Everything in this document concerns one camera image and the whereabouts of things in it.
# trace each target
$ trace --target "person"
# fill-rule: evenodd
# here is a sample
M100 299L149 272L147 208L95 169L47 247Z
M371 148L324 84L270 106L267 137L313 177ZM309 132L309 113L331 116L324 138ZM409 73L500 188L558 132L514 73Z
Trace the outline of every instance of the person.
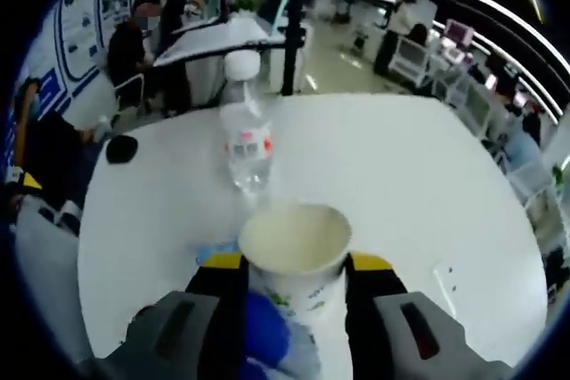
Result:
M172 32L183 26L182 15L191 4L197 5L202 11L206 10L204 0L167 0L161 15L160 53L168 49L180 37L180 34L173 35Z
M522 121L515 131L509 134L503 152L507 158L505 172L516 171L529 163L541 162L542 152L537 141L532 137L533 123Z
M527 130L528 134L533 137L536 143L540 146L542 122L539 113L541 108L537 104L530 102L529 109L531 111L523 119L523 126Z
M41 184L53 208L68 199L83 207L102 145L94 142L94 128L78 130L54 111L40 118L40 87L39 79L29 77L12 100L14 164Z
M399 33L409 33L411 31L411 24L409 20L408 7L416 4L417 0L401 0L396 2L394 9L392 9L386 19L387 25L392 28L398 28L398 32L393 29L388 29L384 35L382 45L374 61L374 73L377 75L385 76L388 72L388 65L395 54L395 49L398 46Z
M115 28L107 57L111 82L117 86L143 73L143 98L148 100L164 90L165 114L182 114L190 108L191 94L183 63L153 68L145 57L143 30L153 31L160 24L160 0L134 0L132 16ZM141 100L139 80L118 90L119 108L136 106Z
M517 94L517 77L511 77L506 72L502 72L497 76L497 85L495 87L495 98L505 106L505 109L513 115L520 117L523 113L514 103Z
M423 24L416 24L408 36L406 36L406 39L426 47L426 43L428 42L428 28Z

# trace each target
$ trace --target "desk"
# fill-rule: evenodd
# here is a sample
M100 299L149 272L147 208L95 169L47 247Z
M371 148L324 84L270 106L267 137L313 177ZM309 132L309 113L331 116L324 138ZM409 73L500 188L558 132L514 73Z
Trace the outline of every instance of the desk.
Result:
M270 36L254 17L234 17L223 24L186 31L176 42L162 53L154 67L161 67L175 61L207 53L217 53L245 44L284 43L285 36L278 33Z
M273 126L275 198L339 209L354 231L351 249L391 262L409 291L464 325L481 356L523 357L546 319L541 254L509 183L444 105L401 95L295 96L275 102ZM131 134L136 157L120 166L100 158L81 224L79 293L100 358L143 306L185 289L193 244L228 239L248 216L224 162L216 109ZM323 378L350 378L345 344L323 345Z

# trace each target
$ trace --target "computer monitor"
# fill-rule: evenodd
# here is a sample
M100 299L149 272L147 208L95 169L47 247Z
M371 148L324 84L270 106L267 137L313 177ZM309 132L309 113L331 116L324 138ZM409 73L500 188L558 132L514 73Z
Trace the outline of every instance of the computer monitor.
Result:
M448 20L444 36L461 46L469 46L473 40L475 30L456 20Z

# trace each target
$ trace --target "bottle cap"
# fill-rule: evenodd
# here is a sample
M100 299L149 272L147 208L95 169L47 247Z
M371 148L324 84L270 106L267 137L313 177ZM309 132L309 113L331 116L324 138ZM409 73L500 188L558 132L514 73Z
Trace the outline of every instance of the bottle cap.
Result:
M225 76L229 80L250 80L259 74L261 56L256 51L228 53L224 58Z

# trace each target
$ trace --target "white paper cup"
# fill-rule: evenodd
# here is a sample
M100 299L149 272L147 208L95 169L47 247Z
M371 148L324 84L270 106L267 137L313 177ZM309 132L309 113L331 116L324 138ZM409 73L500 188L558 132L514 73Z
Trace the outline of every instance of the white paper cup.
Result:
M265 209L238 241L251 265L249 287L271 298L286 319L310 324L343 295L336 288L350 238L348 220L329 206Z

